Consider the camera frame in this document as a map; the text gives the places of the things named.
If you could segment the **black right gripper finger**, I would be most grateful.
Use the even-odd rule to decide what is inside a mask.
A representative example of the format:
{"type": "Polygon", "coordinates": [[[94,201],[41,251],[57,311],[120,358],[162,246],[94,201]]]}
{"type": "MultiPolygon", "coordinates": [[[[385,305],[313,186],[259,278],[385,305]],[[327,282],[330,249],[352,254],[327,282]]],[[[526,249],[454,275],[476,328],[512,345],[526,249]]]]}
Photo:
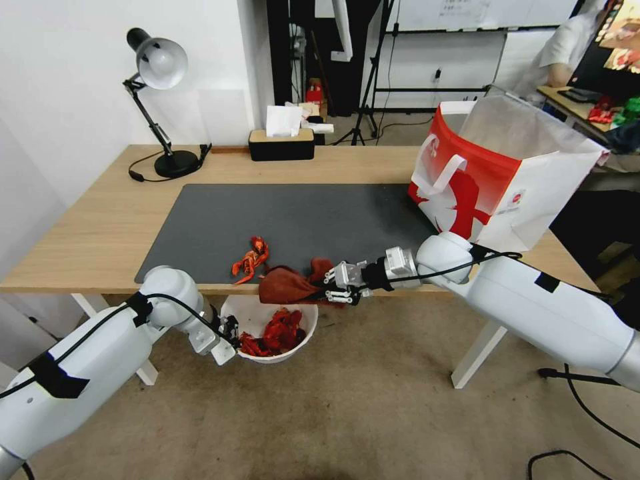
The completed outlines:
{"type": "Polygon", "coordinates": [[[351,265],[345,261],[338,263],[325,274],[324,284],[348,285],[350,280],[351,265]]]}
{"type": "Polygon", "coordinates": [[[305,298],[306,303],[356,306],[362,298],[358,289],[322,290],[305,298]]]}

